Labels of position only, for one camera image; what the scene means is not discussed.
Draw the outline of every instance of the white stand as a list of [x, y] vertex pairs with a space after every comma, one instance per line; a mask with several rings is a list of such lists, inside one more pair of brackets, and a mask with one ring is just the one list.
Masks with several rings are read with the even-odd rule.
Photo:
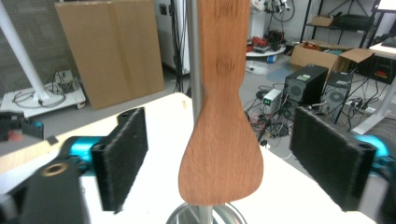
[[[396, 58], [396, 49], [394, 48], [383, 47], [381, 46], [381, 44], [377, 44], [370, 47], [370, 49], [375, 53], [375, 55], [378, 55], [379, 57], [391, 58], [392, 60]], [[388, 110], [388, 107], [395, 93], [396, 93], [396, 81], [393, 80], [379, 108], [374, 112], [372, 116], [370, 116], [370, 118], [366, 119], [360, 125], [352, 129], [352, 132], [357, 134], [365, 134], [370, 129], [372, 129], [379, 121], [381, 121], [388, 114], [390, 114], [390, 110]]]
[[[3, 30], [3, 33], [6, 36], [9, 45], [12, 47], [12, 50], [14, 50], [14, 53], [17, 56], [23, 71], [25, 72], [27, 78], [29, 79], [30, 84], [33, 87], [32, 89], [28, 89], [28, 90], [7, 93], [4, 96], [0, 110], [23, 111], [24, 116], [28, 118], [34, 115], [46, 113], [48, 111], [59, 109], [69, 105], [78, 105], [78, 107], [84, 105], [85, 96], [81, 88], [78, 88], [75, 92], [73, 92], [73, 97], [75, 98], [75, 100], [67, 99], [69, 96], [68, 94], [66, 94], [65, 96], [66, 99], [64, 101], [62, 101], [64, 96], [52, 94], [49, 91], [46, 91], [44, 85], [41, 83], [37, 71], [33, 67], [32, 61], [30, 60], [29, 55], [27, 54], [26, 49], [24, 48], [21, 39], [18, 36], [15, 27], [12, 24], [11, 19], [9, 18], [7, 11], [4, 8], [3, 2], [1, 0], [0, 0], [0, 28]], [[26, 106], [18, 106], [13, 103], [15, 95], [17, 94], [22, 95], [25, 93], [27, 94], [29, 92], [33, 93], [33, 97], [29, 97], [23, 102], [24, 104], [26, 104]], [[56, 102], [61, 102], [61, 103], [56, 106], [45, 106], [45, 105], [53, 105]]]

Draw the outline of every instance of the electronic equipment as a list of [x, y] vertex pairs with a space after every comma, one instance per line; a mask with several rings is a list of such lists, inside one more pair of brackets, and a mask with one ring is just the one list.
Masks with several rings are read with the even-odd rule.
[[396, 37], [388, 37], [384, 42], [381, 44], [385, 47], [396, 48]]
[[353, 75], [350, 73], [332, 72], [327, 79], [321, 101], [326, 101], [329, 106], [326, 112], [332, 118], [333, 123], [337, 123], [347, 100], [352, 86], [352, 78]]
[[299, 103], [291, 100], [286, 100], [285, 104], [282, 105], [281, 114], [285, 119], [294, 120], [295, 109], [298, 106]]
[[280, 100], [282, 98], [282, 91], [272, 89], [262, 98], [262, 113], [271, 115], [280, 108]]
[[328, 68], [308, 64], [288, 75], [285, 79], [283, 97], [299, 105], [312, 105], [320, 102]]
[[333, 22], [332, 26], [336, 26], [343, 29], [352, 30], [367, 30], [373, 25], [374, 18], [361, 15], [346, 14], [337, 17]]

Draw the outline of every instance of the white post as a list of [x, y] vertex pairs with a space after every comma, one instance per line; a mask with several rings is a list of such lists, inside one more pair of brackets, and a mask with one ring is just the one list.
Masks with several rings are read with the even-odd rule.
[[30, 61], [29, 55], [24, 48], [20, 37], [18, 36], [14, 25], [9, 18], [6, 9], [4, 8], [3, 2], [0, 0], [0, 28], [3, 30], [9, 45], [14, 50], [18, 61], [21, 64], [23, 71], [25, 72], [27, 78], [30, 81], [35, 94], [38, 97], [37, 100], [47, 100], [50, 97], [47, 95], [44, 85], [42, 84], [40, 78], [38, 77], [37, 71], [33, 67], [32, 61]]

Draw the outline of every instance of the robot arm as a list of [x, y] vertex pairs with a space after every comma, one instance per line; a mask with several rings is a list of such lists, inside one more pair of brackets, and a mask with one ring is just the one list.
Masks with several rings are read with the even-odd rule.
[[277, 4], [279, 5], [279, 14], [283, 12], [283, 8], [285, 8], [287, 11], [290, 10], [290, 7], [288, 6], [288, 0], [277, 0]]

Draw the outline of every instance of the spatula head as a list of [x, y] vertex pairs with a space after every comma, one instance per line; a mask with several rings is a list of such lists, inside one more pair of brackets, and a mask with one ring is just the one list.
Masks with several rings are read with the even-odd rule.
[[181, 197], [194, 205], [242, 199], [262, 182], [258, 141], [239, 100], [245, 75], [250, 1], [199, 1], [205, 98], [179, 172]]

